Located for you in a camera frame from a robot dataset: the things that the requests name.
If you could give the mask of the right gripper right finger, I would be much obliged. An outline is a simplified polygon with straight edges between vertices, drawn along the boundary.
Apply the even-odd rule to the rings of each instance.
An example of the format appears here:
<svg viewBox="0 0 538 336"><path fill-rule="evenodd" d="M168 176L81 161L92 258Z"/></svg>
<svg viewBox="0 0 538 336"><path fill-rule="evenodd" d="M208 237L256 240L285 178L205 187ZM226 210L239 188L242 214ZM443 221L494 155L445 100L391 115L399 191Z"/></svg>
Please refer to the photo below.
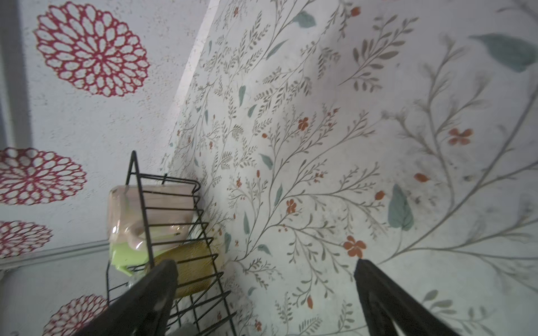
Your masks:
<svg viewBox="0 0 538 336"><path fill-rule="evenodd" d="M359 259L354 271L370 335L456 335L371 261Z"/></svg>

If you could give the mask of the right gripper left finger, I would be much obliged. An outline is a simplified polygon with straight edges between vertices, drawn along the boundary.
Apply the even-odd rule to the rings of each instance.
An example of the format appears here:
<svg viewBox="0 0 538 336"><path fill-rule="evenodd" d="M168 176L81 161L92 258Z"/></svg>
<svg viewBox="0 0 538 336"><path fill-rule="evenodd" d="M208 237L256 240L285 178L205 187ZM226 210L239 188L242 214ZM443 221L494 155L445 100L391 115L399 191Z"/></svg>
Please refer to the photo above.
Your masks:
<svg viewBox="0 0 538 336"><path fill-rule="evenodd" d="M177 266L164 260L76 335L164 335L177 289Z"/></svg>

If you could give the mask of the green ceramic mug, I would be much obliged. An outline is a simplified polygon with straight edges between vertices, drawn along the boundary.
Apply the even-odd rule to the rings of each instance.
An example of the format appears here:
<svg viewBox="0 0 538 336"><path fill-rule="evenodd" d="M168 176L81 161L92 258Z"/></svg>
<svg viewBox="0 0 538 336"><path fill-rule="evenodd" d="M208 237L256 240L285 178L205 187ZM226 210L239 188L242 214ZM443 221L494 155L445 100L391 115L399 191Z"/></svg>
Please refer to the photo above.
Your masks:
<svg viewBox="0 0 538 336"><path fill-rule="evenodd" d="M136 251L128 243L110 243L109 262L119 272L131 277L149 261L147 251Z"/></svg>

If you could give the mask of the amber glass cup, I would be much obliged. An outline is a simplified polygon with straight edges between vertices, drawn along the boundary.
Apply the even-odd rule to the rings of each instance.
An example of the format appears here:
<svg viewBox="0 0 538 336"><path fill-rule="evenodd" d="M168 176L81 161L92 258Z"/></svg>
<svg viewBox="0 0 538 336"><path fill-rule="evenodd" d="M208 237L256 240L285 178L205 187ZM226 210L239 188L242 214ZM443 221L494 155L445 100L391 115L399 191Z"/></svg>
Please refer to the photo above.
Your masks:
<svg viewBox="0 0 538 336"><path fill-rule="evenodd" d="M215 255L205 241L189 242L170 249L154 258L155 265L164 260L175 261L178 287L175 298L181 299L210 288L215 279Z"/></svg>

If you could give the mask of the black wire dish rack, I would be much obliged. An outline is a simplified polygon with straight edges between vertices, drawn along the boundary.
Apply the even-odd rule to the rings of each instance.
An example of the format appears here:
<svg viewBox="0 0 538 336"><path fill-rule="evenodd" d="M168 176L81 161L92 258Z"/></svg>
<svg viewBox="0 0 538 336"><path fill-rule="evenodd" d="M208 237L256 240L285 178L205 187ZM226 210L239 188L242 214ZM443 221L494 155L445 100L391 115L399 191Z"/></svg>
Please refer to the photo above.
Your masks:
<svg viewBox="0 0 538 336"><path fill-rule="evenodd" d="M217 266L219 252L204 220L200 189L193 179L142 172L137 153L131 152L126 182L113 187L108 197L107 267L129 278L117 287L126 293L158 264L175 262L177 288L167 329L191 322L195 335L218 330L236 335L231 292Z"/></svg>

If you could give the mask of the pink iridescent mug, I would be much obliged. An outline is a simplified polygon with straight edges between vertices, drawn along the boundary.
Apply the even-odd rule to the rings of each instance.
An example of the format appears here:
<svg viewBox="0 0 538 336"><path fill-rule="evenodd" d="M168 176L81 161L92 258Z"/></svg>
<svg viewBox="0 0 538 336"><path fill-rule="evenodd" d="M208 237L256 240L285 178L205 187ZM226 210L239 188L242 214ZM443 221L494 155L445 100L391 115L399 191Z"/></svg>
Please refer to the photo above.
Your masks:
<svg viewBox="0 0 538 336"><path fill-rule="evenodd" d="M126 243L134 251L179 246L187 240L194 217L193 186L187 184L116 186L109 193L109 241Z"/></svg>

